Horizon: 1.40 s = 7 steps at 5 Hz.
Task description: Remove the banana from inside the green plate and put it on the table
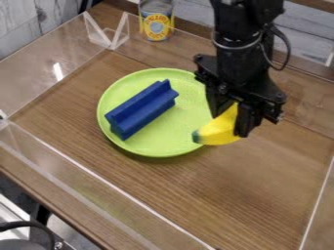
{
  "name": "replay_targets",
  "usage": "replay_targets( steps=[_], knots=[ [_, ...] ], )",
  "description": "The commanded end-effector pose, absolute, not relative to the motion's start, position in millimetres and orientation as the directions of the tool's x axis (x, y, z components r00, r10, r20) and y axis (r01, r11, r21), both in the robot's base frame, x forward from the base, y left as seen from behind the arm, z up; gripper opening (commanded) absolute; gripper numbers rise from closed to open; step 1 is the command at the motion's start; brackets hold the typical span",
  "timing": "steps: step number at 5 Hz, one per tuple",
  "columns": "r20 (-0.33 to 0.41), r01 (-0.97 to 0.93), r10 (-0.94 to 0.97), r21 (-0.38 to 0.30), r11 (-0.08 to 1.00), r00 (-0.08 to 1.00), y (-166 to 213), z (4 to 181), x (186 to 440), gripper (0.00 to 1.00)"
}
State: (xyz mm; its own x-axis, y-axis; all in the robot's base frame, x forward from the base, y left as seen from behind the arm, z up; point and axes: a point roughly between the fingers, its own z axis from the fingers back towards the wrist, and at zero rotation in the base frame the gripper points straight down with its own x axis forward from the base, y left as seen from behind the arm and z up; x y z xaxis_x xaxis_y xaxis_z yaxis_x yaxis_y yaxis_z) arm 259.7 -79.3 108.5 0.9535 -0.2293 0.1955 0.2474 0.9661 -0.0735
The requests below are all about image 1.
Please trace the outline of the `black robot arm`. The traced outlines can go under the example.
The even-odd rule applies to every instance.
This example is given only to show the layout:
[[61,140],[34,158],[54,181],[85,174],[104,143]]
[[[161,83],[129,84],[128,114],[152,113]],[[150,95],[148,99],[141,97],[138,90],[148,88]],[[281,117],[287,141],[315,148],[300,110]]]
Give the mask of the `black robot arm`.
[[232,134],[241,138],[263,120],[277,123],[287,96],[269,78],[273,39],[285,37],[273,20],[283,0],[209,0],[216,54],[195,55],[195,80],[204,85],[212,116],[233,107]]

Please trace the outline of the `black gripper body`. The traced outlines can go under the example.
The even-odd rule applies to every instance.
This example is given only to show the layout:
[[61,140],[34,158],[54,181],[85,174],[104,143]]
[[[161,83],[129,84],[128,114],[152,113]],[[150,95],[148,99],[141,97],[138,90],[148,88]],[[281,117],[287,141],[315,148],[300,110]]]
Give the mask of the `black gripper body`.
[[229,89],[236,105],[259,109],[261,120],[276,124],[283,115],[287,96],[269,78],[272,65],[271,38],[259,38],[245,44],[212,40],[215,55],[196,54],[195,80],[207,87]]

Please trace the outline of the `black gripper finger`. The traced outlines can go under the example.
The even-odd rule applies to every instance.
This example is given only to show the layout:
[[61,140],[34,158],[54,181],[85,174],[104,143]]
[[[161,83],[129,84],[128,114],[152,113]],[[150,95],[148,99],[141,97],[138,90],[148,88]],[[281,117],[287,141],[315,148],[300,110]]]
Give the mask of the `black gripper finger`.
[[212,118],[217,117],[235,103],[232,91],[229,89],[219,90],[215,87],[207,87],[205,99]]
[[239,103],[233,134],[240,138],[245,138],[251,130],[260,125],[260,122],[261,115],[259,109],[248,104]]

